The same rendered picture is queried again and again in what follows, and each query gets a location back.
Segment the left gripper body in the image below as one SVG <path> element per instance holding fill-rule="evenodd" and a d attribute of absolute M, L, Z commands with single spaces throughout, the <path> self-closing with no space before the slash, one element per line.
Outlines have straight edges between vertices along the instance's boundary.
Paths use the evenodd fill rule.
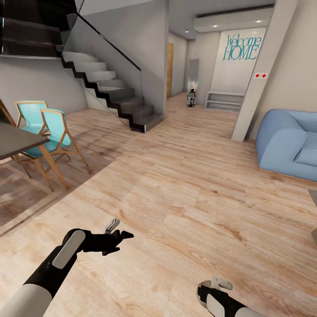
<path fill-rule="evenodd" d="M 120 230 L 115 230 L 112 234 L 99 234 L 101 243 L 96 252 L 102 252 L 103 256 L 107 256 L 114 248 L 121 243 Z"/>

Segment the pillar candle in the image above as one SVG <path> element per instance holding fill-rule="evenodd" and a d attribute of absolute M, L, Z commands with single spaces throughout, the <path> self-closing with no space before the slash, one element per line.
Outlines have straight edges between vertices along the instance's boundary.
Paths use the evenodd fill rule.
<path fill-rule="evenodd" d="M 204 286 L 206 286 L 206 287 L 211 288 L 211 284 L 212 284 L 212 282 L 211 282 L 210 280 L 206 280 L 206 281 L 201 282 L 201 283 L 198 285 L 198 287 L 201 287 L 201 285 L 204 285 Z M 207 308 L 207 304 L 206 304 L 205 302 L 202 302 L 202 301 L 200 300 L 200 296 L 198 295 L 198 292 L 197 292 L 196 294 L 197 294 L 197 299 L 198 299 L 199 303 L 200 303 L 204 308 Z"/>

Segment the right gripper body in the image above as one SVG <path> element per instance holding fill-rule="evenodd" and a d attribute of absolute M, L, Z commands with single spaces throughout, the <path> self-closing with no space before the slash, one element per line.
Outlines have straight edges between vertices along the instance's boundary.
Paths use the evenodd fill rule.
<path fill-rule="evenodd" d="M 202 302 L 205 302 L 206 303 L 206 298 L 207 298 L 207 295 L 214 291 L 213 288 L 209 288 L 209 287 L 206 287 L 204 285 L 201 285 L 201 290 L 200 290 L 200 300 Z"/>

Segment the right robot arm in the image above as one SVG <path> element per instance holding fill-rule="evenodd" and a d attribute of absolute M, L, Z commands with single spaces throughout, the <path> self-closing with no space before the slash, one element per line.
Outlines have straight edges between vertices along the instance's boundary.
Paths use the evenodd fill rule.
<path fill-rule="evenodd" d="M 200 300 L 207 304 L 208 311 L 214 317 L 267 317 L 228 296 L 227 292 L 220 290 L 219 287 L 227 290 L 233 289 L 229 280 L 212 275 L 211 282 L 211 288 L 201 285 L 197 288 L 197 292 Z"/>

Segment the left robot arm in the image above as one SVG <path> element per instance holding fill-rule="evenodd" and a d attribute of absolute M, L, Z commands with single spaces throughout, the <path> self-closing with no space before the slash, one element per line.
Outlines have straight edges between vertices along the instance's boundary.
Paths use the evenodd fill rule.
<path fill-rule="evenodd" d="M 120 250 L 124 239 L 134 235 L 115 230 L 120 220 L 112 219 L 95 235 L 89 230 L 75 229 L 68 232 L 63 243 L 42 262 L 14 296 L 0 309 L 0 317 L 43 317 L 54 296 L 77 260 L 76 252 L 102 252 L 103 256 Z"/>

